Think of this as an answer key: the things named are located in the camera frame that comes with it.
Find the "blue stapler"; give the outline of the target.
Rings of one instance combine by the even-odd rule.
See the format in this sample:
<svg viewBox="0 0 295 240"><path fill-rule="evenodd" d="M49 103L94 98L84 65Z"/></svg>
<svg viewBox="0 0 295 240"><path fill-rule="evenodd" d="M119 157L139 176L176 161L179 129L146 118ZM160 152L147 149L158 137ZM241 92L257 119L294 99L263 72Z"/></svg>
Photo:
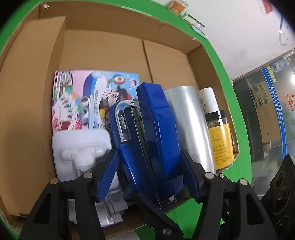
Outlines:
<svg viewBox="0 0 295 240"><path fill-rule="evenodd" d="M138 191L167 209L183 189L183 176L175 120L161 85L140 84L136 100L116 103L108 115L124 197Z"/></svg>

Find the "orange small box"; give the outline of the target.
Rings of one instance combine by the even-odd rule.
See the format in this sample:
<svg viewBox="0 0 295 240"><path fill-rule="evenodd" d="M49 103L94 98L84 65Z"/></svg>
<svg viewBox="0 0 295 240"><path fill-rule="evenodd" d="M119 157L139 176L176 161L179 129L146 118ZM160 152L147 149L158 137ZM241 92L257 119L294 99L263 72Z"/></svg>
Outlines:
<svg viewBox="0 0 295 240"><path fill-rule="evenodd" d="M186 3L184 0L170 0L166 4L167 9L171 10L177 15L180 15L188 6L188 3Z"/></svg>

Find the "colourful board game box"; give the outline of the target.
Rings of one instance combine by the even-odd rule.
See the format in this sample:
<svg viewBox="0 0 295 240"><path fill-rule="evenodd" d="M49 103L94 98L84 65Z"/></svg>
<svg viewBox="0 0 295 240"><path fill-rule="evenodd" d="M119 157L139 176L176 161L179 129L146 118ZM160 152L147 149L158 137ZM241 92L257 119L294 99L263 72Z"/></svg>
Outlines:
<svg viewBox="0 0 295 240"><path fill-rule="evenodd" d="M124 100L135 100L139 85L136 73L57 71L52 95L52 132L94 128L110 131L110 108Z"/></svg>

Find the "silver film roll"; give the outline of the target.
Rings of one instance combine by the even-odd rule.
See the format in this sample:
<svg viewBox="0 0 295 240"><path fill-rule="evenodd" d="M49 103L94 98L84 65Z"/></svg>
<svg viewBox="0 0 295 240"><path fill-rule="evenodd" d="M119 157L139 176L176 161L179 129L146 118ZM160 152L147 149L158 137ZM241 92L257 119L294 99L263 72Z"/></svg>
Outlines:
<svg viewBox="0 0 295 240"><path fill-rule="evenodd" d="M208 127L195 88L173 87L164 94L175 118L180 149L187 150L205 171L216 174Z"/></svg>

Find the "glass door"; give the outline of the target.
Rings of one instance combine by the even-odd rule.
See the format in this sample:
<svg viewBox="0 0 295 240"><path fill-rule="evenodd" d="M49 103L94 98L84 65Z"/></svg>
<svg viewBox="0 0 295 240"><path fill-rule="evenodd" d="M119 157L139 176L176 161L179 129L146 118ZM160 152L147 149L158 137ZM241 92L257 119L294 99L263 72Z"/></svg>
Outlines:
<svg viewBox="0 0 295 240"><path fill-rule="evenodd" d="M263 196L285 155L295 159L295 48L233 83L246 124L252 187Z"/></svg>

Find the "red wall sign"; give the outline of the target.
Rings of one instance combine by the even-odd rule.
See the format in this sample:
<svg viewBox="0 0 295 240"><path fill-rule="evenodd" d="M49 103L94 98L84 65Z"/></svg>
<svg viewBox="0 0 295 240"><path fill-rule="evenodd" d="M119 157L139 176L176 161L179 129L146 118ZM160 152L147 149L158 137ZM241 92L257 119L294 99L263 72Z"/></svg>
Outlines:
<svg viewBox="0 0 295 240"><path fill-rule="evenodd" d="M264 16L273 12L273 6L269 0L260 0L260 9Z"/></svg>

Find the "clear plastic card case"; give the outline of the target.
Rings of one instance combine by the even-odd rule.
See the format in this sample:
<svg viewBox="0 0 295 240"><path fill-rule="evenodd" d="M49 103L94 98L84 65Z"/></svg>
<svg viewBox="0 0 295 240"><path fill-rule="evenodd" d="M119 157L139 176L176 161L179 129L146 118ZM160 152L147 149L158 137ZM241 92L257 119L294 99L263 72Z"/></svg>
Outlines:
<svg viewBox="0 0 295 240"><path fill-rule="evenodd" d="M191 14L185 12L182 16L181 19L186 22L188 25L190 25L190 27L192 28L192 30L194 32L196 32L198 35L200 35L201 37L203 37L204 39L208 39L207 35L205 35L204 33L204 28L205 25L199 21L198 19L196 19L194 16L192 16Z"/></svg>

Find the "brown cardboard box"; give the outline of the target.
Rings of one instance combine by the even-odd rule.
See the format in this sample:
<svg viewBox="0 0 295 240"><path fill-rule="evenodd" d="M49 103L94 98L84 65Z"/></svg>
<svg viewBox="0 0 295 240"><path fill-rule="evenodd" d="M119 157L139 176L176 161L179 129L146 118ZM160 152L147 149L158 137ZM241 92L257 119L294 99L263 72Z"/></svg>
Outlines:
<svg viewBox="0 0 295 240"><path fill-rule="evenodd" d="M239 156L239 105L209 45L161 5L151 12L81 0L37 2L12 21L0 51L0 220L17 238L55 175L51 105L58 70L137 73L163 88L212 87Z"/></svg>

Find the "yellow labelled jar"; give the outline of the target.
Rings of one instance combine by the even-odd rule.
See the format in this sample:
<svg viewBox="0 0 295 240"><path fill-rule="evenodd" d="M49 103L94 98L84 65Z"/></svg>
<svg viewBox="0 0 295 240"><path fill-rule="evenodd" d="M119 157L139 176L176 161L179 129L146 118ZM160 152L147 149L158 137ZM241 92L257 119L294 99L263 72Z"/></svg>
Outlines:
<svg viewBox="0 0 295 240"><path fill-rule="evenodd" d="M216 173L222 173L234 163L233 140L226 111L205 114Z"/></svg>

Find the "white phone stand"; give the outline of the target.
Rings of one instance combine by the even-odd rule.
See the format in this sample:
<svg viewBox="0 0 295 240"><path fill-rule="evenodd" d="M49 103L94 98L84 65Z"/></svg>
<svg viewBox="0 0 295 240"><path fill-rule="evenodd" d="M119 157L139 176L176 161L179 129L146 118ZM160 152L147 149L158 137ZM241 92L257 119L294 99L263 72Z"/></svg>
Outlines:
<svg viewBox="0 0 295 240"><path fill-rule="evenodd" d="M58 131L52 136L55 170L60 181L79 178L103 162L112 149L111 136L104 128ZM95 204L103 228L121 223L128 208L115 173L108 194Z"/></svg>

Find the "white tube bottle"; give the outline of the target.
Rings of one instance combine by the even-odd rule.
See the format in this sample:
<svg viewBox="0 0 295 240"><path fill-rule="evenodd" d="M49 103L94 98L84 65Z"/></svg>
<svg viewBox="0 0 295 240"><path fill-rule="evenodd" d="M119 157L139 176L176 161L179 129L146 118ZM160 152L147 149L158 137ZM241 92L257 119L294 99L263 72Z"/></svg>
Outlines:
<svg viewBox="0 0 295 240"><path fill-rule="evenodd" d="M203 112L205 114L219 111L219 106L211 87L203 88L197 92Z"/></svg>

